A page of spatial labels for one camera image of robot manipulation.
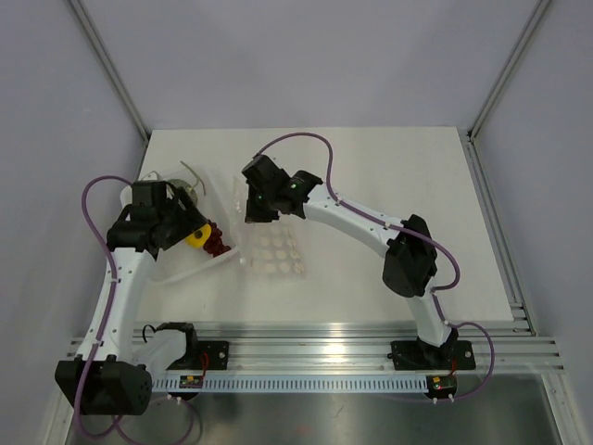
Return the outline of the clear dotted zip bag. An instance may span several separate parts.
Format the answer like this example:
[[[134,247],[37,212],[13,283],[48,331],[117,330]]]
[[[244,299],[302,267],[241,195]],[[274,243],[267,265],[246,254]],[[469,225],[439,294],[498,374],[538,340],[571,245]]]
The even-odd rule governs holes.
[[[234,177],[231,227],[246,273],[274,281],[303,278],[306,266],[293,226],[281,221],[245,222],[246,200],[247,186]]]

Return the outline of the yellow bell pepper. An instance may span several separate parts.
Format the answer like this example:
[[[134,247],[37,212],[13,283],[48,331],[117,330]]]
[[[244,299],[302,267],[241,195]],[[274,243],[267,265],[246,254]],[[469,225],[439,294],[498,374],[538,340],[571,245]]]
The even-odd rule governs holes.
[[[209,223],[206,223],[194,233],[185,238],[185,243],[192,248],[201,249],[208,242],[212,234],[212,228]]]

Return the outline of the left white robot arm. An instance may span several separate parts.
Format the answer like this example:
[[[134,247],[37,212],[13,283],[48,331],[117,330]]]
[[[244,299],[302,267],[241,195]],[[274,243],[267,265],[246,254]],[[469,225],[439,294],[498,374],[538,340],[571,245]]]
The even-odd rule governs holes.
[[[190,235],[208,239],[208,219],[171,182],[137,181],[131,191],[131,202],[98,238],[107,266],[93,320],[75,357],[60,361],[55,371],[78,416],[140,415],[150,401],[154,375],[174,363],[191,368],[200,357],[189,324],[161,324],[140,349],[133,347],[132,333],[158,255]]]

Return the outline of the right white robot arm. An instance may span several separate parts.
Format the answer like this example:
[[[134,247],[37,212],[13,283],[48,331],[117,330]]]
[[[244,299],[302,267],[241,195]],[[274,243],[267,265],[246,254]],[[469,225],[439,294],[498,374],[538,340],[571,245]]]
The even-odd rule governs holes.
[[[400,220],[357,208],[327,181],[306,171],[289,175],[266,155],[256,155],[242,174],[248,187],[248,223],[271,223],[293,215],[358,240],[383,258],[383,283],[407,301],[423,361],[441,367],[452,358],[458,332],[445,323],[430,295],[437,273],[437,243],[423,218],[413,214]]]

